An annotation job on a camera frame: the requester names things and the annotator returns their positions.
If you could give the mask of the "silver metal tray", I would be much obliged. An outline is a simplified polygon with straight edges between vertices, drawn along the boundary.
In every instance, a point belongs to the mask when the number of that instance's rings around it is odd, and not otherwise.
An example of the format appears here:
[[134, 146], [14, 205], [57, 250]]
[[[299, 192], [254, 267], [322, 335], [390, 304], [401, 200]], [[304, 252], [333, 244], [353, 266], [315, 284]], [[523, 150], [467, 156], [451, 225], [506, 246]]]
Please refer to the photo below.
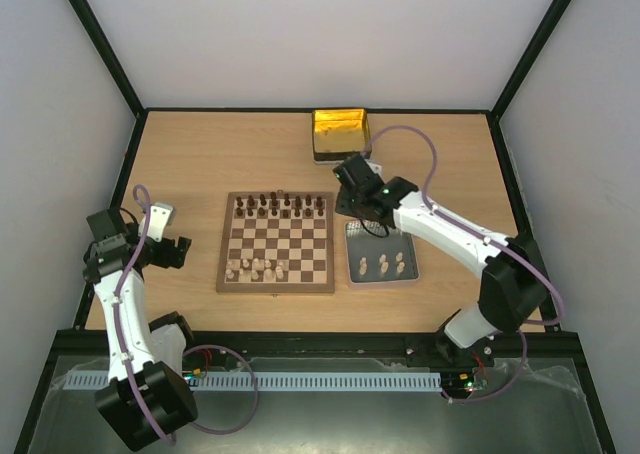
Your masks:
[[355, 287], [382, 287], [420, 278], [410, 234], [370, 221], [345, 224], [349, 280]]

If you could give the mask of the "gold tin box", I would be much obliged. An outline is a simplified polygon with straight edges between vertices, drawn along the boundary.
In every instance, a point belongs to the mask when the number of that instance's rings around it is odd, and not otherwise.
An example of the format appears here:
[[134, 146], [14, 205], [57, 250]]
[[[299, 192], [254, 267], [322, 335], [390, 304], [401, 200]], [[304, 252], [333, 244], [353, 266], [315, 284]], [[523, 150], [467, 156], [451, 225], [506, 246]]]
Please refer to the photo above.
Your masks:
[[371, 156], [371, 133], [364, 108], [316, 109], [312, 112], [313, 159], [335, 164], [354, 154]]

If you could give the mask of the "wooden chess board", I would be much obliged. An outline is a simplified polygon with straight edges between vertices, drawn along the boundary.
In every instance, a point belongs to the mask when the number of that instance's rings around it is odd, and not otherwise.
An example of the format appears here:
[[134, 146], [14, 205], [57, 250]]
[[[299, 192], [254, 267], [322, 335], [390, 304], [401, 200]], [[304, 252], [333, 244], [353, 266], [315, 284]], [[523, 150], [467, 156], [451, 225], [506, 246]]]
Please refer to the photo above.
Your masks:
[[[300, 219], [293, 217], [299, 209]], [[305, 219], [305, 210], [313, 218]], [[323, 218], [316, 216], [323, 209]], [[282, 211], [290, 218], [282, 219]], [[330, 192], [231, 192], [219, 250], [219, 294], [332, 294], [334, 196]]]

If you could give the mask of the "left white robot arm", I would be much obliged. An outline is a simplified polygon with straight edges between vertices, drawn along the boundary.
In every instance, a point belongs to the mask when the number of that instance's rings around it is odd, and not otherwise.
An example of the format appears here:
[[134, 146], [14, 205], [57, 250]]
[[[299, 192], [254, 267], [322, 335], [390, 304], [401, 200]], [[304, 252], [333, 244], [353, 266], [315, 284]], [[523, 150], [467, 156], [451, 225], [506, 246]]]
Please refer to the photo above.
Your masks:
[[179, 269], [191, 246], [188, 238], [165, 237], [174, 216], [172, 206], [157, 202], [141, 220], [126, 222], [119, 208], [87, 218], [93, 242], [83, 276], [102, 305], [109, 343], [107, 385], [95, 403], [132, 451], [174, 441], [176, 431], [197, 417], [182, 373], [191, 329], [178, 312], [148, 321], [145, 311], [143, 269]]

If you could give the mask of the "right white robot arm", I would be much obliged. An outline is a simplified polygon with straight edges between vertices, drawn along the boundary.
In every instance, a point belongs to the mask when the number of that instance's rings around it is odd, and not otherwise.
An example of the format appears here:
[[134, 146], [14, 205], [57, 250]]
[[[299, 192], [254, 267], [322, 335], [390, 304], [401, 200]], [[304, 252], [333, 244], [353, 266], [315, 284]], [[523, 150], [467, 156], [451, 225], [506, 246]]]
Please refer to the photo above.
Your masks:
[[481, 339], [518, 331], [551, 293], [535, 263], [532, 238], [483, 228], [431, 200], [408, 180], [382, 180], [356, 154], [333, 169], [340, 183], [338, 211], [410, 234], [449, 255], [480, 279], [476, 302], [452, 314], [436, 334], [436, 353], [455, 366]]

